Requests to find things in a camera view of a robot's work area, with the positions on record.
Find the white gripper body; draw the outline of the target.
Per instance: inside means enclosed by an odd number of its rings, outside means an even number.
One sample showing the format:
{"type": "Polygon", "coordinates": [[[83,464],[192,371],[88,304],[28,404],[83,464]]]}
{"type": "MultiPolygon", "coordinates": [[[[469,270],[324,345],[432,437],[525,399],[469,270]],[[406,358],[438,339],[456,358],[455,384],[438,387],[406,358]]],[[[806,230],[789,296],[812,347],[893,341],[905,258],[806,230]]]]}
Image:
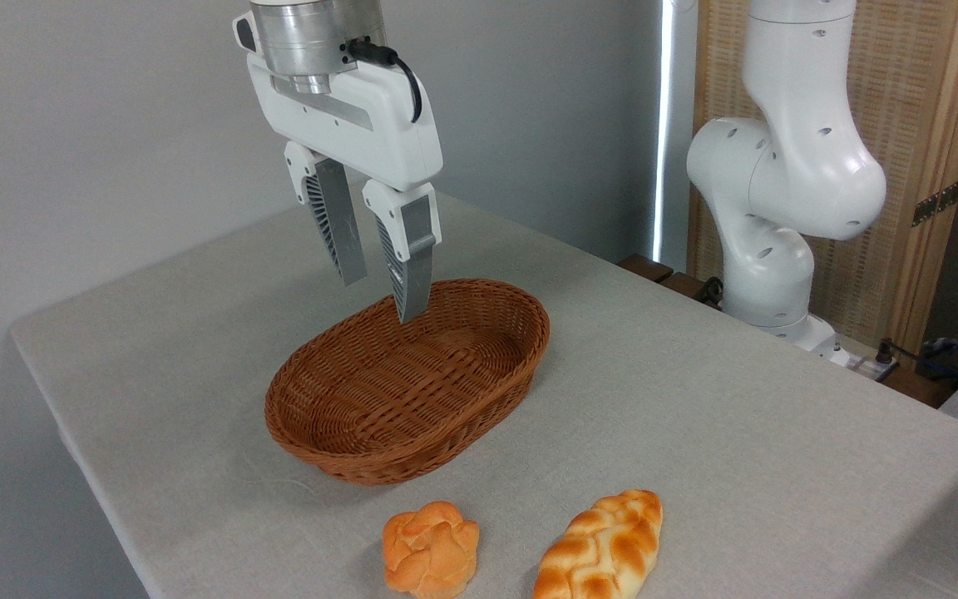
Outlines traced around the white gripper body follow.
{"type": "Polygon", "coordinates": [[[274,131],[402,192],[442,170],[421,82],[386,57],[380,12],[244,12],[233,22],[274,131]]]}

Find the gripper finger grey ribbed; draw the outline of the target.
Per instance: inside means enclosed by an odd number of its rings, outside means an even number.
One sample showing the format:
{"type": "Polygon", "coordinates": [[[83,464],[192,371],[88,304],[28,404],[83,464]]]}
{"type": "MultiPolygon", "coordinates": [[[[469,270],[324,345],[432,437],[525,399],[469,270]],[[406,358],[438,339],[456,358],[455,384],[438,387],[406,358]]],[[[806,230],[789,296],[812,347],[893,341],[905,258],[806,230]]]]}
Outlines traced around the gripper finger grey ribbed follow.
{"type": "Polygon", "coordinates": [[[296,141],[288,141],[283,156],[295,194],[300,204],[311,210],[343,284],[352,285],[368,276],[345,167],[296,141]]]}
{"type": "Polygon", "coordinates": [[[433,249],[442,242],[436,191],[430,183],[399,192],[368,181],[363,198],[377,220],[399,321],[407,323],[428,308],[433,249]]]}

